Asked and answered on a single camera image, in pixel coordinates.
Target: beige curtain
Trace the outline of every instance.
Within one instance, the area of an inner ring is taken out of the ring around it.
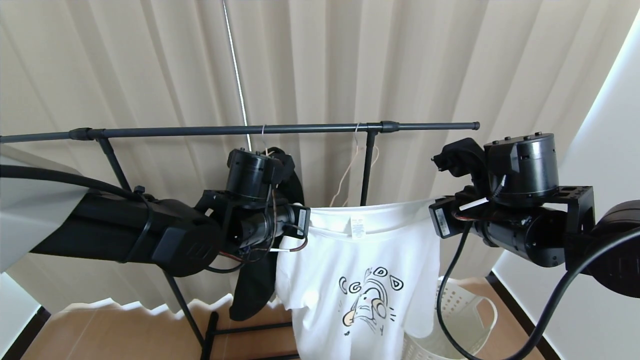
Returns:
[[[75,127],[470,122],[479,131],[379,135],[369,204],[450,194],[446,143],[554,132],[562,158],[598,93],[639,0],[51,1],[0,3],[4,135]],[[233,39],[232,54],[227,18]],[[241,85],[239,96],[236,66]],[[336,204],[355,206],[365,136]],[[290,152],[310,206],[326,206],[355,153],[351,134],[252,136]],[[113,140],[132,184],[194,204],[225,184],[243,136]],[[21,149],[116,183],[94,143]],[[443,242],[448,263],[456,240]],[[499,250],[473,239],[456,277],[486,275]],[[29,255],[11,270],[52,311],[113,297],[173,302],[151,266]],[[213,302],[233,277],[180,282]]]

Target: graphic print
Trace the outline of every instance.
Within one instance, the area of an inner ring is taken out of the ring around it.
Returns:
[[[345,295],[357,294],[351,309],[342,317],[344,326],[352,326],[355,321],[365,322],[375,333],[382,335],[385,330],[385,320],[395,321],[395,314],[389,306],[386,284],[391,290],[399,291],[404,287],[404,282],[390,275],[386,268],[379,266],[375,270],[368,268],[364,273],[362,282],[352,282],[347,286],[347,279],[343,276],[338,280],[338,286]]]

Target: white plastic basket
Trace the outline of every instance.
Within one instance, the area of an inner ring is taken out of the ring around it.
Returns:
[[[477,296],[449,279],[442,298],[442,316],[447,330],[466,351],[476,355],[486,343],[498,320],[495,304],[486,297]],[[478,305],[487,301],[493,308],[493,321],[485,327],[478,313]],[[422,339],[404,334],[403,360],[460,360],[464,359],[442,332],[438,317],[433,312],[433,331]]]

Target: white t-shirt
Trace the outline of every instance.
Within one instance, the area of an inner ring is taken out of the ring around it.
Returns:
[[[440,268],[432,203],[311,210],[307,246],[279,253],[276,273],[302,359],[399,359],[404,331],[431,332]]]

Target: wooden floor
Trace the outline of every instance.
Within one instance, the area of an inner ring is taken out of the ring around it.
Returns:
[[[494,301],[498,322],[487,344],[477,356],[504,359],[516,352],[527,335],[485,279],[465,281],[464,288]],[[218,311],[219,329],[230,329],[291,321],[281,306],[265,307],[245,322],[228,318],[229,304]],[[204,304],[190,305],[201,330],[211,310]],[[490,306],[480,308],[483,321],[493,317]],[[255,359],[295,353],[290,327],[217,336],[211,359]],[[200,347],[184,317],[176,319],[169,311],[153,315],[141,307],[123,309],[116,304],[100,308],[75,305],[51,316],[23,359],[199,359]],[[538,350],[528,360],[543,359]]]

